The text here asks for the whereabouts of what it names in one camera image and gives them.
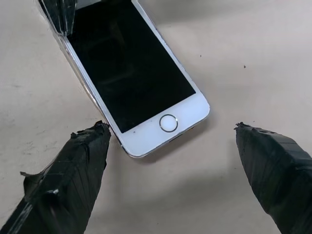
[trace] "home button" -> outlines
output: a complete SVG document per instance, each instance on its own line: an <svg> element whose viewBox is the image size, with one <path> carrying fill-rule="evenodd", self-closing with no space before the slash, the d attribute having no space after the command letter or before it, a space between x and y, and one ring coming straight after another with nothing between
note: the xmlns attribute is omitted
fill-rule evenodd
<svg viewBox="0 0 312 234"><path fill-rule="evenodd" d="M164 115L160 118L159 125L162 130L171 133L177 129L177 119L173 115Z"/></svg>

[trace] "white smartphone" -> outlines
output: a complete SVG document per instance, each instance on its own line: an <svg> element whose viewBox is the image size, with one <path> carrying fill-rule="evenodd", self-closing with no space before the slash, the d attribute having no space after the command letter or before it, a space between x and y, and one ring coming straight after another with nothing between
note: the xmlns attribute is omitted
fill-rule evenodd
<svg viewBox="0 0 312 234"><path fill-rule="evenodd" d="M210 106L137 0L76 11L60 38L124 150L143 157L204 120Z"/></svg>

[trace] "table surface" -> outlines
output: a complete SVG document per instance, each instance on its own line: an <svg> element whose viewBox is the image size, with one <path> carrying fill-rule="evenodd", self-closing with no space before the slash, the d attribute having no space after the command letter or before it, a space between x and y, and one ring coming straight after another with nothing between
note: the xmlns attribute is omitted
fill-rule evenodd
<svg viewBox="0 0 312 234"><path fill-rule="evenodd" d="M152 155L112 137L87 234L278 234L254 197L237 122L312 153L310 0L142 0L207 97L209 119ZM0 1L0 224L72 132L103 119L34 0Z"/></svg>

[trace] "black taped object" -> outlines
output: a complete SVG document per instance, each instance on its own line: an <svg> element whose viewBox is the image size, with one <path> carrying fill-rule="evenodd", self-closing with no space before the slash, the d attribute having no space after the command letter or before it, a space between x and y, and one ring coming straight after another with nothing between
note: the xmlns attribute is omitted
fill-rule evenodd
<svg viewBox="0 0 312 234"><path fill-rule="evenodd" d="M25 196L0 234L82 234L98 196L111 134L101 121L72 133L41 173L25 176Z"/></svg>
<svg viewBox="0 0 312 234"><path fill-rule="evenodd" d="M312 233L312 158L293 139L237 124L236 143L253 193L282 234Z"/></svg>
<svg viewBox="0 0 312 234"><path fill-rule="evenodd" d="M39 0L39 4L56 33L72 34L77 0Z"/></svg>

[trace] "phone screen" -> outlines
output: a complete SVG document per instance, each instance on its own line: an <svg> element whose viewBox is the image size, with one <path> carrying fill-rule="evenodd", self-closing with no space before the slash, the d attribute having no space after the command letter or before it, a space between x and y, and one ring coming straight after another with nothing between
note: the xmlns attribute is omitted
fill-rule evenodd
<svg viewBox="0 0 312 234"><path fill-rule="evenodd" d="M195 94L130 1L77 10L68 39L122 133Z"/></svg>

